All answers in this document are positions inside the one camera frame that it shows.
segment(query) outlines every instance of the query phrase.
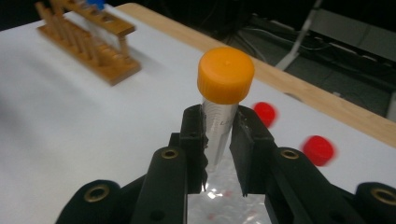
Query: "white tabletop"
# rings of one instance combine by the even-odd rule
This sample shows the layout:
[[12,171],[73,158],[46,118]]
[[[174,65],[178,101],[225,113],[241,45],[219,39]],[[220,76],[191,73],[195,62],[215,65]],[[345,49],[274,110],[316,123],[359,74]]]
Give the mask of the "white tabletop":
[[[0,33],[1,223],[53,223],[82,185],[137,179],[179,132],[183,110],[201,103],[203,53],[120,15],[137,27],[128,41],[142,70],[113,87],[39,35],[42,22]],[[280,147],[314,134],[336,145],[337,157],[319,168],[334,185],[396,187],[395,148],[255,80],[241,105],[259,101],[278,111],[270,131]]]

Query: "red cap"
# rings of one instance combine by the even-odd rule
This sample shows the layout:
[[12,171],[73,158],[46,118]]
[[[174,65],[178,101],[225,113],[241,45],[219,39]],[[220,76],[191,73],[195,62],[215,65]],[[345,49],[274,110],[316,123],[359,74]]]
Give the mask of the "red cap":
[[322,136],[311,136],[303,145],[303,153],[316,166],[323,166],[334,156],[335,148]]
[[258,102],[253,106],[253,109],[265,127],[270,128],[276,119],[276,110],[274,107],[265,102]]

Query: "vial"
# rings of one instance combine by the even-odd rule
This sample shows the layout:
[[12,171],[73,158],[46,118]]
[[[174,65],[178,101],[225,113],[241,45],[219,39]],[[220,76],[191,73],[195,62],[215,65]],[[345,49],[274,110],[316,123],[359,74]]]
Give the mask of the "vial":
[[221,47],[204,54],[198,64],[198,90],[203,95],[206,137],[206,170],[213,172],[226,147],[233,118],[248,95],[254,76],[254,65],[246,53]]

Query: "blue object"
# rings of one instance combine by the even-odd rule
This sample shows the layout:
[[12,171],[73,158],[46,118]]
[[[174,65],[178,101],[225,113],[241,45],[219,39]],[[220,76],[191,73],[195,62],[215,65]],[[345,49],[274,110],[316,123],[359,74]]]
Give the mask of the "blue object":
[[87,0],[89,5],[96,5],[99,10],[105,9],[105,0]]

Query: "orange lid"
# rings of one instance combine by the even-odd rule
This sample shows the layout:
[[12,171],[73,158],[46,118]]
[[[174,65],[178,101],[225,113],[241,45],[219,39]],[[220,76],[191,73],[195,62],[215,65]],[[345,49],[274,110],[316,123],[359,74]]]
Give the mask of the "orange lid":
[[198,90],[209,101],[233,105],[248,95],[254,75],[253,62],[238,49],[211,49],[198,65]]

